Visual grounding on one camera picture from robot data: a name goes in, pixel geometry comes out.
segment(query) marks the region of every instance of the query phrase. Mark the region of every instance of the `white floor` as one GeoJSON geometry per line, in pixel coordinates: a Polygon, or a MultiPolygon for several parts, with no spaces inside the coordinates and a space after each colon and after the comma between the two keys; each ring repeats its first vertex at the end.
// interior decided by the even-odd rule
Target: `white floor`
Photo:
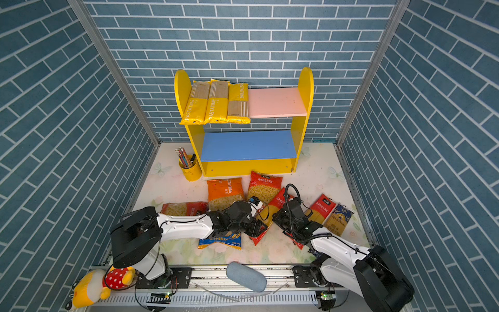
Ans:
{"type": "MultiPolygon", "coordinates": [[[[165,203],[208,200],[205,177],[196,182],[188,182],[184,178],[175,153],[175,148],[181,146],[187,153],[192,153],[190,143],[161,144],[134,210],[155,206],[159,212],[165,203]]],[[[297,172],[283,176],[282,186],[293,183],[307,206],[313,204],[323,193],[334,202],[356,212],[332,143],[304,143],[297,172]]],[[[243,189],[248,189],[249,182],[250,177],[243,176],[243,189]]],[[[357,213],[348,223],[342,238],[361,246],[369,246],[357,213]]],[[[242,235],[241,251],[220,243],[200,250],[197,243],[197,239],[165,241],[161,244],[162,252],[172,265],[227,264],[231,261],[247,264],[309,263],[314,259],[307,252],[307,247],[300,251],[276,225],[269,228],[257,246],[246,235],[242,235]]]]}

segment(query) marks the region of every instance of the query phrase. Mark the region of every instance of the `pasta package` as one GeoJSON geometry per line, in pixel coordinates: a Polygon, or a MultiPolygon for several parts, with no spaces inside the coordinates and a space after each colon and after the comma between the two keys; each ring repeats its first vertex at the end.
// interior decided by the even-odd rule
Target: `pasta package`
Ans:
{"type": "Polygon", "coordinates": [[[249,182],[248,198],[258,197],[265,204],[268,204],[281,189],[282,177],[273,177],[251,171],[251,181],[249,182]]]}
{"type": "Polygon", "coordinates": [[[198,249],[204,249],[213,243],[222,243],[241,250],[241,233],[232,233],[227,237],[199,239],[198,249]]]}
{"type": "MultiPolygon", "coordinates": [[[[264,207],[259,215],[256,215],[258,220],[261,220],[267,227],[270,227],[273,223],[272,215],[276,213],[279,209],[284,206],[284,188],[282,188],[277,195],[268,203],[267,207],[264,207]]],[[[268,228],[265,232],[261,233],[258,237],[251,237],[253,244],[256,246],[264,237],[265,233],[267,233],[268,228]]]]}
{"type": "Polygon", "coordinates": [[[208,211],[207,202],[164,204],[161,213],[167,216],[198,216],[208,211]]]}
{"type": "Polygon", "coordinates": [[[208,183],[208,208],[211,211],[223,210],[233,202],[245,199],[241,178],[206,182],[208,183]]]}
{"type": "Polygon", "coordinates": [[[206,106],[206,123],[227,123],[229,82],[212,79],[210,96],[206,106]]]}
{"type": "Polygon", "coordinates": [[[331,233],[341,236],[353,214],[354,212],[348,210],[346,207],[337,205],[329,216],[329,219],[324,223],[324,226],[330,230],[331,233]]]}
{"type": "Polygon", "coordinates": [[[322,194],[315,201],[315,203],[310,206],[313,213],[308,219],[322,224],[331,211],[333,211],[334,207],[336,207],[336,203],[330,200],[326,195],[322,194]]]}
{"type": "Polygon", "coordinates": [[[227,122],[248,124],[251,122],[248,109],[248,84],[234,83],[229,85],[229,107],[227,122]]]}
{"type": "Polygon", "coordinates": [[[181,125],[204,125],[210,94],[209,81],[194,81],[181,125]]]}
{"type": "MultiPolygon", "coordinates": [[[[208,180],[208,208],[211,211],[223,210],[233,202],[245,199],[241,178],[228,180],[208,180]]],[[[222,243],[241,250],[241,234],[231,233],[227,237],[199,240],[198,248],[202,249],[213,243],[222,243]]]]}

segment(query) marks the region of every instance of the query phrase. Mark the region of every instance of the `black cable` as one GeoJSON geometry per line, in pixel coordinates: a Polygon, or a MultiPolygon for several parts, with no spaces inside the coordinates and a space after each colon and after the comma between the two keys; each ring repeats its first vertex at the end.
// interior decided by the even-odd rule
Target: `black cable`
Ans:
{"type": "Polygon", "coordinates": [[[179,287],[178,287],[178,280],[177,280],[177,276],[175,276],[175,291],[172,291],[171,296],[173,296],[174,294],[176,294],[178,289],[179,289],[179,287]]]}
{"type": "Polygon", "coordinates": [[[298,243],[305,245],[306,243],[308,243],[311,240],[316,239],[316,238],[320,238],[320,237],[332,237],[331,233],[326,233],[326,234],[312,235],[311,237],[309,237],[309,238],[307,238],[307,239],[305,239],[303,241],[300,241],[300,240],[298,240],[296,238],[296,235],[294,234],[294,227],[293,227],[293,214],[291,212],[291,209],[289,208],[289,201],[288,201],[289,194],[288,194],[287,190],[290,187],[292,187],[295,190],[295,192],[296,192],[296,199],[300,202],[300,204],[301,204],[301,198],[300,198],[300,193],[298,192],[298,189],[296,188],[296,186],[294,186],[292,184],[286,185],[286,188],[284,189],[284,201],[285,201],[286,207],[287,207],[287,215],[289,217],[289,226],[290,226],[291,236],[293,236],[293,239],[295,241],[297,241],[298,243]]]}
{"type": "Polygon", "coordinates": [[[347,292],[347,294],[346,294],[346,298],[345,298],[345,300],[344,300],[342,303],[340,303],[340,305],[339,305],[339,306],[332,307],[332,308],[330,308],[329,310],[331,311],[332,309],[336,309],[336,308],[339,308],[339,307],[341,307],[342,305],[344,305],[344,304],[345,304],[345,302],[348,300],[348,296],[349,296],[349,295],[350,295],[350,289],[348,290],[348,292],[347,292]]]}
{"type": "Polygon", "coordinates": [[[206,217],[207,215],[205,214],[204,216],[200,217],[199,219],[194,219],[194,220],[190,220],[190,221],[172,221],[172,220],[168,220],[168,221],[165,221],[163,222],[159,227],[161,228],[161,226],[167,222],[171,222],[171,223],[190,223],[190,222],[196,222],[196,221],[199,221],[201,220],[202,218],[206,217]]]}
{"type": "Polygon", "coordinates": [[[267,217],[264,219],[264,218],[261,216],[260,211],[258,211],[258,209],[256,210],[256,212],[258,213],[258,215],[260,216],[260,219],[261,219],[262,221],[266,221],[266,220],[268,219],[268,217],[270,216],[270,207],[268,206],[268,203],[264,202],[264,201],[263,201],[263,200],[261,200],[261,199],[259,199],[259,200],[260,200],[262,203],[264,203],[264,204],[265,204],[265,206],[261,209],[262,211],[263,211],[263,209],[264,209],[265,207],[267,207],[267,211],[268,211],[268,212],[267,212],[267,217]]]}
{"type": "Polygon", "coordinates": [[[307,210],[312,211],[312,209],[311,209],[310,207],[307,207],[307,206],[305,205],[305,202],[304,202],[304,201],[301,201],[301,204],[302,204],[302,205],[303,205],[303,206],[304,206],[307,210]]]}
{"type": "Polygon", "coordinates": [[[297,188],[293,185],[293,184],[288,184],[286,185],[286,188],[284,190],[284,201],[286,203],[286,207],[287,207],[287,210],[288,210],[288,216],[289,216],[289,226],[290,226],[290,230],[291,230],[291,236],[293,236],[293,239],[296,240],[297,242],[301,243],[301,244],[306,244],[308,242],[310,242],[311,240],[313,239],[316,239],[316,238],[321,238],[321,237],[326,237],[326,238],[329,238],[329,237],[334,237],[336,238],[337,240],[339,240],[340,242],[342,242],[343,244],[345,244],[346,246],[348,246],[349,248],[351,248],[352,250],[355,251],[355,253],[361,253],[369,258],[371,258],[372,260],[376,261],[380,266],[382,266],[386,271],[388,271],[389,273],[392,274],[392,276],[399,282],[401,282],[404,286],[405,286],[405,290],[407,290],[409,293],[412,293],[411,291],[411,288],[409,287],[409,285],[401,278],[397,277],[391,270],[389,270],[386,266],[384,266],[381,262],[379,262],[376,258],[362,252],[359,250],[359,248],[353,248],[351,245],[349,245],[348,243],[346,243],[345,241],[343,241],[341,238],[333,235],[332,233],[324,233],[324,234],[316,234],[316,235],[312,235],[311,237],[303,240],[303,241],[300,241],[298,239],[296,239],[295,237],[295,234],[294,234],[294,228],[293,228],[293,216],[292,216],[292,212],[291,212],[291,209],[289,208],[289,201],[288,201],[288,198],[289,198],[289,194],[287,192],[288,188],[289,187],[292,187],[295,191],[296,191],[296,197],[297,199],[300,201],[300,203],[302,203],[301,201],[301,198],[300,198],[300,193],[298,192],[297,188]]]}
{"type": "MultiPolygon", "coordinates": [[[[153,265],[151,266],[151,268],[149,269],[149,271],[147,271],[147,273],[146,273],[146,274],[144,274],[144,277],[146,277],[146,276],[147,276],[147,275],[148,275],[148,274],[152,271],[152,269],[154,268],[154,265],[156,264],[156,261],[158,260],[158,257],[159,257],[160,248],[161,248],[161,238],[159,238],[159,241],[158,241],[158,253],[156,254],[156,259],[154,260],[153,265]]],[[[135,297],[135,301],[139,304],[139,306],[143,307],[143,308],[144,308],[144,309],[146,309],[147,311],[151,311],[151,310],[149,310],[149,308],[147,308],[147,307],[143,306],[143,305],[140,303],[140,301],[137,299],[137,288],[136,288],[136,287],[133,289],[133,296],[135,297]]]]}

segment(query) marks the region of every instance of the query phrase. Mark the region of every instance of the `brick wall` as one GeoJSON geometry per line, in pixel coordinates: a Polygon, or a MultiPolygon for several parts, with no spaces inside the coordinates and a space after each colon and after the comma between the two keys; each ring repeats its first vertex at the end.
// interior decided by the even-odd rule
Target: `brick wall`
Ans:
{"type": "Polygon", "coordinates": [[[498,311],[499,2],[412,0],[345,140],[420,311],[498,311]]]}
{"type": "MultiPolygon", "coordinates": [[[[396,0],[85,1],[163,141],[188,141],[173,77],[297,86],[314,70],[307,141],[333,141],[396,0]]],[[[206,131],[290,128],[290,118],[206,131]]]]}
{"type": "Polygon", "coordinates": [[[0,311],[58,311],[152,145],[66,0],[0,7],[0,311]]]}

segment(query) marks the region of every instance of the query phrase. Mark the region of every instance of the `blue shelf board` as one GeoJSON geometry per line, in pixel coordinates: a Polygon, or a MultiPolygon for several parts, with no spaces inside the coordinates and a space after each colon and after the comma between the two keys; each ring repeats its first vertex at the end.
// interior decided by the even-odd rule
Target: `blue shelf board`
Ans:
{"type": "Polygon", "coordinates": [[[205,133],[201,161],[296,158],[290,130],[205,133]]]}

